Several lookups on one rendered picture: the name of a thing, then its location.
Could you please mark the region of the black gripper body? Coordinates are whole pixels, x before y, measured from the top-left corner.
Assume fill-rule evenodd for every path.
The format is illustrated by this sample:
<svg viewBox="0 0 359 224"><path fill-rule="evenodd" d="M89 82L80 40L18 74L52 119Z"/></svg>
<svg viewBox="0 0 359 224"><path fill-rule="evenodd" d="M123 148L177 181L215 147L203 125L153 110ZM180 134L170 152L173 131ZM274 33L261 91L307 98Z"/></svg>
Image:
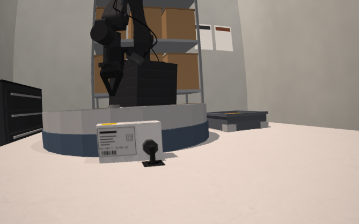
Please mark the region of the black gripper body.
<svg viewBox="0 0 359 224"><path fill-rule="evenodd" d="M110 71L123 72L124 66L119 61L110 62L110 47L118 47L118 46L108 46L103 49L103 63L99 63L98 66L99 68L101 68L100 72L110 72Z"/></svg>

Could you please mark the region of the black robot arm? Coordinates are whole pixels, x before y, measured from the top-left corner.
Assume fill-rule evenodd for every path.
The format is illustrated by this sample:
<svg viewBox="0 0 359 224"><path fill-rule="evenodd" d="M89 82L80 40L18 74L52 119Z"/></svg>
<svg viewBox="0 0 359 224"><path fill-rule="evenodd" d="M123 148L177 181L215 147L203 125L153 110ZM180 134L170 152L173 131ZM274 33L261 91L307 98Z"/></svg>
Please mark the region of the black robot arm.
<svg viewBox="0 0 359 224"><path fill-rule="evenodd" d="M114 2L114 7L118 11L113 9ZM111 0L104 9L101 19L95 20L90 36L93 41L103 45L103 48L118 46L110 47L110 62L119 61L124 66L124 62L131 61L141 66L145 60L150 61L149 48L153 46L153 35L147 27L133 19L135 47L121 47L121 33L116 31L125 31L127 28L129 23L127 4L130 6L131 16L147 26L143 0ZM149 52L145 56L147 49ZM124 60L124 53L128 60Z"/></svg>

